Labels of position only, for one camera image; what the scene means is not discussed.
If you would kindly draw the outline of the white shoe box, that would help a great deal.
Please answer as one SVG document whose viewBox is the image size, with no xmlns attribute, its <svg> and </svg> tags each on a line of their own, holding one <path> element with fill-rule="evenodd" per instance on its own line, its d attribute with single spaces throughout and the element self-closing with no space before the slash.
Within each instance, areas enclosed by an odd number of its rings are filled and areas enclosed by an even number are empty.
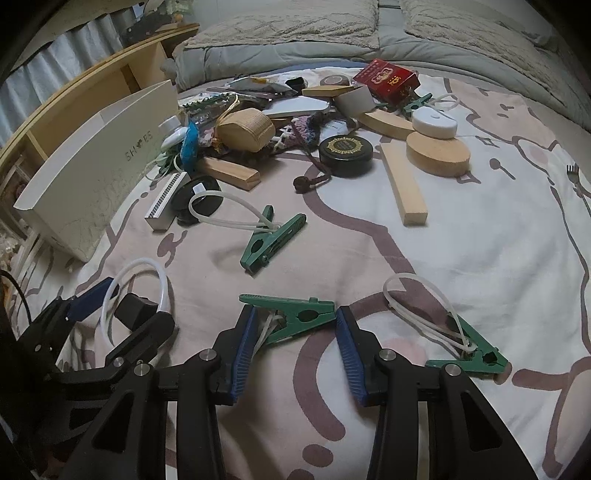
<svg viewBox="0 0 591 480">
<path fill-rule="evenodd" d="M 145 166 L 158 155 L 159 125 L 177 110 L 170 81 L 103 108 L 49 156 L 14 208 L 44 240 L 89 261 Z"/>
</svg>

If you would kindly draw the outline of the patterned cartoon blanket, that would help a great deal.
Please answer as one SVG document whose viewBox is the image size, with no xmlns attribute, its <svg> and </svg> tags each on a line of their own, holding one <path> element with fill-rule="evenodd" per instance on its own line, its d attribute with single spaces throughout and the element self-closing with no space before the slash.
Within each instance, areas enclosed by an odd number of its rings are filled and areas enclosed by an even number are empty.
<svg viewBox="0 0 591 480">
<path fill-rule="evenodd" d="M 356 178 L 335 178 L 307 195 L 294 178 L 317 171 L 301 153 L 273 159 L 247 206 L 227 203 L 226 220 L 252 221 L 273 205 L 276 219 L 308 221 L 256 276 L 240 267 L 249 233 L 211 225 L 155 234 L 144 216 L 158 188 L 142 180 L 87 263 L 40 248 L 20 280 L 26 299 L 11 316 L 24 326 L 58 295 L 79 294 L 129 261 L 158 261 L 171 284 L 177 326 L 160 355 L 178 364 L 231 327 L 243 293 L 317 297 L 352 308 L 363 328 L 416 364 L 448 356 L 387 306 L 382 288 L 420 315 L 445 312 L 424 288 L 441 289 L 460 316 L 508 358 L 505 373 L 479 388 L 537 475 L 571 470 L 590 431 L 590 137 L 520 96 L 423 76 L 422 88 L 459 99 L 453 116 L 471 153 L 470 173 L 414 171 L 428 208 L 423 227 L 405 226 L 381 154 Z"/>
</svg>

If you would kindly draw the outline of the round wooden disc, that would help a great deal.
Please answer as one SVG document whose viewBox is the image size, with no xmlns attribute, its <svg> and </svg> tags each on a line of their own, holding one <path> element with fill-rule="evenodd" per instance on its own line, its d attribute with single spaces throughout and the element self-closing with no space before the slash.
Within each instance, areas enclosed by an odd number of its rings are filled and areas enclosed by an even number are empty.
<svg viewBox="0 0 591 480">
<path fill-rule="evenodd" d="M 440 177 L 461 177 L 470 170 L 470 150 L 458 139 L 435 139 L 413 132 L 406 144 L 409 160 L 424 172 Z"/>
</svg>

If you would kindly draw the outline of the wooden bedside shelf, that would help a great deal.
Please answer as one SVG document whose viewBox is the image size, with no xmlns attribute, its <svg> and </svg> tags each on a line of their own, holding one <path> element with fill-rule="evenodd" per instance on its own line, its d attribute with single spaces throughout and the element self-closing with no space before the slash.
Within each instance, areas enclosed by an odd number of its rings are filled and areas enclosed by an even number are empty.
<svg viewBox="0 0 591 480">
<path fill-rule="evenodd" d="M 168 29 L 135 43 L 84 71 L 55 92 L 16 130 L 1 150 L 1 174 L 18 160 L 37 166 L 101 109 L 166 79 L 160 69 L 198 24 Z"/>
</svg>

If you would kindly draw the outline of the red cigarette box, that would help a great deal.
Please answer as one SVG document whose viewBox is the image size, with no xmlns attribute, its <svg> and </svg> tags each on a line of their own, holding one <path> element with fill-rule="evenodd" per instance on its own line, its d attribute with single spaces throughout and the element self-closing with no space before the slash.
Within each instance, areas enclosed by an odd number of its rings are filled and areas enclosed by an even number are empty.
<svg viewBox="0 0 591 480">
<path fill-rule="evenodd" d="M 353 80 L 366 85 L 370 93 L 393 106 L 406 101 L 420 87 L 414 71 L 382 59 L 374 59 Z"/>
</svg>

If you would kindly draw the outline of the grey quilted duvet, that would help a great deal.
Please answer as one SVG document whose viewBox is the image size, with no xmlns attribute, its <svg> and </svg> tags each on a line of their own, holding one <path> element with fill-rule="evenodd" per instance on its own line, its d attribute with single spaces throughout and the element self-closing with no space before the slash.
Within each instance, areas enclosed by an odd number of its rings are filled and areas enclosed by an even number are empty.
<svg viewBox="0 0 591 480">
<path fill-rule="evenodd" d="M 208 26 L 174 49 L 181 90 L 291 65 L 370 62 L 458 73 L 590 127 L 590 79 L 524 1 L 277 1 Z"/>
</svg>

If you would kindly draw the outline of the grey curtain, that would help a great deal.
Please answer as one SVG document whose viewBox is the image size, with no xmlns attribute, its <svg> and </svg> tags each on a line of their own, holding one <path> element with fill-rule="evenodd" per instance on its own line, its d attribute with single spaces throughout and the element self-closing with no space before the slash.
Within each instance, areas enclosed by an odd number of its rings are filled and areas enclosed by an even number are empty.
<svg viewBox="0 0 591 480">
<path fill-rule="evenodd" d="M 1 84 L 1 142 L 69 81 L 123 49 L 120 34 L 135 20 L 128 7 L 102 15 L 57 37 Z"/>
</svg>

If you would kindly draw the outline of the green clip with white loop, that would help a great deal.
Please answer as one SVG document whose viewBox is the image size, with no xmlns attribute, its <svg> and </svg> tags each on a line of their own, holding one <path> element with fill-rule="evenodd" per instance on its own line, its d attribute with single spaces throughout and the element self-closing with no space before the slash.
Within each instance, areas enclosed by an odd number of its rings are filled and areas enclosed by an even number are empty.
<svg viewBox="0 0 591 480">
<path fill-rule="evenodd" d="M 317 329 L 335 320 L 335 303 L 332 301 L 294 299 L 263 296 L 256 294 L 240 294 L 242 303 L 262 308 L 277 316 L 276 327 L 267 329 L 270 334 L 264 338 L 264 345 L 283 342 L 305 332 Z"/>
</svg>

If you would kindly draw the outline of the long wooden stick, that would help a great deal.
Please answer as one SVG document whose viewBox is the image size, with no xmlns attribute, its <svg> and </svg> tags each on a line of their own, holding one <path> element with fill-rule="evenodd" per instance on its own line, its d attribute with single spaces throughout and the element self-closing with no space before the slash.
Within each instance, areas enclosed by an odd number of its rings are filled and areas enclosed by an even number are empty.
<svg viewBox="0 0 591 480">
<path fill-rule="evenodd" d="M 404 226 L 425 226 L 428 208 L 406 154 L 394 143 L 381 145 L 385 168 Z"/>
</svg>

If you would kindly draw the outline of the short wooden block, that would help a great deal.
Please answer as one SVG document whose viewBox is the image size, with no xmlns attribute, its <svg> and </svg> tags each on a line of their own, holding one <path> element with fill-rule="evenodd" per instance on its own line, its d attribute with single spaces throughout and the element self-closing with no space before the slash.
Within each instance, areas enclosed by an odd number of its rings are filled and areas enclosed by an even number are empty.
<svg viewBox="0 0 591 480">
<path fill-rule="evenodd" d="M 212 157 L 200 159 L 197 170 L 244 191 L 252 190 L 261 181 L 256 169 Z"/>
</svg>

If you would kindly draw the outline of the white round tape measure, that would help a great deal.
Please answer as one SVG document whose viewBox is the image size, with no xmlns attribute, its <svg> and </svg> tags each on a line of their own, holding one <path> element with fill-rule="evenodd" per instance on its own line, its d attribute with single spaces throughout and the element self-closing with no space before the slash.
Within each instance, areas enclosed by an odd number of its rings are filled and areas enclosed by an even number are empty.
<svg viewBox="0 0 591 480">
<path fill-rule="evenodd" d="M 453 139 L 458 130 L 455 119 L 429 106 L 415 110 L 412 113 L 411 122 L 417 132 L 434 139 Z"/>
</svg>

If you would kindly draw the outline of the black round disc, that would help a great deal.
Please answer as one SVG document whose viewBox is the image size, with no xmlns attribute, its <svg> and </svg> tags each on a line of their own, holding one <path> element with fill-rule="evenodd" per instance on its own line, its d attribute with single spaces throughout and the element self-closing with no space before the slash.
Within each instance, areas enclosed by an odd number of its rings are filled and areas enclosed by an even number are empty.
<svg viewBox="0 0 591 480">
<path fill-rule="evenodd" d="M 218 182 L 211 176 L 199 176 L 188 181 L 173 195 L 171 201 L 172 211 L 177 223 L 181 226 L 191 226 L 198 223 L 188 209 L 188 205 L 199 215 L 209 217 L 221 206 L 222 198 L 217 196 L 202 196 L 190 202 L 190 199 L 204 191 L 220 191 Z"/>
</svg>

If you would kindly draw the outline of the blue plastic packet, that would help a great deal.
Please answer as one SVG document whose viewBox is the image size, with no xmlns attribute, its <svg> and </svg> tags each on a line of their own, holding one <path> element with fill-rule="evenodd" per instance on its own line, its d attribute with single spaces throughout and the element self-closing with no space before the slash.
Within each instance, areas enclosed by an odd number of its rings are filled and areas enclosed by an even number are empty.
<svg viewBox="0 0 591 480">
<path fill-rule="evenodd" d="M 193 123 L 189 122 L 186 128 L 185 137 L 179 152 L 182 169 L 189 175 L 197 172 L 197 154 L 199 148 L 199 130 Z"/>
</svg>

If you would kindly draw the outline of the black round tin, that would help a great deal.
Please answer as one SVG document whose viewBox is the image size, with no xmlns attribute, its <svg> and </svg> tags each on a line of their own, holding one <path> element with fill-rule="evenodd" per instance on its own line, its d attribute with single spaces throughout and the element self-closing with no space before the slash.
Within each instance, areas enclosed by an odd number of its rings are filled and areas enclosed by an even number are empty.
<svg viewBox="0 0 591 480">
<path fill-rule="evenodd" d="M 332 175 L 355 178 L 372 169 L 374 148 L 368 140 L 351 135 L 337 135 L 326 138 L 318 145 L 322 165 Z"/>
</svg>

